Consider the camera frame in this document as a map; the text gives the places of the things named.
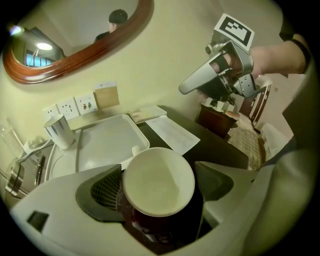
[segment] nightstand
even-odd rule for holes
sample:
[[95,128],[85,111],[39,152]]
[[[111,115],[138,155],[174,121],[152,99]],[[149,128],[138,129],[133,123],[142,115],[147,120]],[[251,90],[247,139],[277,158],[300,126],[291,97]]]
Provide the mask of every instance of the nightstand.
[[196,122],[224,139],[236,120],[223,112],[214,110],[212,107],[201,105],[201,111]]

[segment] white paper sheet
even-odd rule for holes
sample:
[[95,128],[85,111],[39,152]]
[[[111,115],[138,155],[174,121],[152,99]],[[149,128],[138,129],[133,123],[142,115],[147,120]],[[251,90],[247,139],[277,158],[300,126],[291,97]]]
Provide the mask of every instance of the white paper sheet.
[[192,149],[200,139],[172,121],[167,116],[160,116],[145,121],[167,143],[172,150],[181,156]]

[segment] mirror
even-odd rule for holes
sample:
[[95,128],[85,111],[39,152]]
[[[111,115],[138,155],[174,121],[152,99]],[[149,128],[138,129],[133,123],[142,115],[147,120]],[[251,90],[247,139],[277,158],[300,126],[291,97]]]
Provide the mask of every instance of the mirror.
[[64,76],[139,32],[152,10],[152,0],[44,0],[9,28],[4,67],[23,84]]

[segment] power outlet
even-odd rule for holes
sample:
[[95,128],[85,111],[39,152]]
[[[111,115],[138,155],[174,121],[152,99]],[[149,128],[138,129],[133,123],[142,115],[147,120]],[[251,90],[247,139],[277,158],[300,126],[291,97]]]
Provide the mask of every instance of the power outlet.
[[76,105],[80,115],[85,115],[98,110],[95,94],[93,92],[75,97]]
[[58,106],[56,104],[49,106],[47,108],[44,108],[42,110],[43,116],[44,116],[44,120],[47,122],[49,121],[51,118],[57,116],[60,114]]
[[66,101],[57,104],[61,114],[64,114],[66,120],[78,117],[79,111],[75,99],[72,97]]

